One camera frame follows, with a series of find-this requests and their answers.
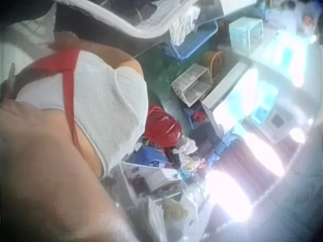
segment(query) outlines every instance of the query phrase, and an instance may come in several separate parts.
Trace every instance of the white cloth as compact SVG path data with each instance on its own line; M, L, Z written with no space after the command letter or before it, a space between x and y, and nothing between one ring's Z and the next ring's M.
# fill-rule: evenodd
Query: white cloth
M17 101L39 109L64 111L62 74L26 85ZM146 82L132 68L114 70L94 54L81 51L75 79L75 120L94 147L106 176L133 151L145 129Z
M198 18L200 11L200 8L190 6L186 14L174 21L170 28L171 43L173 45L181 45L184 42L186 35L194 30L194 20Z

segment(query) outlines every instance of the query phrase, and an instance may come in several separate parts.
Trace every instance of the white plastic basket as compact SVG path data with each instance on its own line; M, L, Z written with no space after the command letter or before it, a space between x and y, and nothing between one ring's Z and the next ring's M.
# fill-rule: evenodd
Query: white plastic basket
M211 88L211 75L208 68L193 64L173 83L176 95L191 107Z
M250 55L263 41L262 19L242 17L229 25L232 49Z
M134 26L115 13L88 0L55 0L58 3L77 7L92 17L111 25L126 34L142 39L150 39L166 33L174 20L185 14L197 0L159 0L153 2L157 10L149 19Z

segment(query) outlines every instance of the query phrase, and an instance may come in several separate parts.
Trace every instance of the floor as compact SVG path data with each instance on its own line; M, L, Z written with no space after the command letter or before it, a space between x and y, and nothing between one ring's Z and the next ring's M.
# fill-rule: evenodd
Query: floor
M186 136L189 136L192 131L189 120L182 111L187 106L177 97L171 83L192 64L201 64L204 53L212 49L214 49L214 38L207 41L186 60L165 55L159 46L155 46L137 58L147 82L149 102L161 105L166 112L179 121Z

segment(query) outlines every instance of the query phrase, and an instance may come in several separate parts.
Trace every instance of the white box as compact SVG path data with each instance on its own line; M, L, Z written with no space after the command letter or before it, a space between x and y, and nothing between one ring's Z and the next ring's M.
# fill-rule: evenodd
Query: white box
M181 179L182 178L177 170L162 168L149 177L146 177L146 182L150 191L154 192L165 185L171 184Z

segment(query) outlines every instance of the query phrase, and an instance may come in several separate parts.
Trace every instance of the fluorescent light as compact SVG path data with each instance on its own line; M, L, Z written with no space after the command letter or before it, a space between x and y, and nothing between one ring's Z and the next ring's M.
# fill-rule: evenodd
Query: fluorescent light
M309 38L309 43L310 44L313 44L314 42L317 41L317 36L316 35L312 35L310 38Z
M261 164L279 177L284 175L282 162L270 145L252 133L247 133L243 139Z
M240 186L227 174L211 171L206 175L210 198L217 202L234 220L246 221L252 212L249 199Z
M293 128L289 134L297 143L304 144L306 141L305 134L300 128Z
M307 121L307 123L308 123L310 126L312 126L312 125L313 125L313 123L314 123L314 120L313 120L312 118L310 118L310 119Z

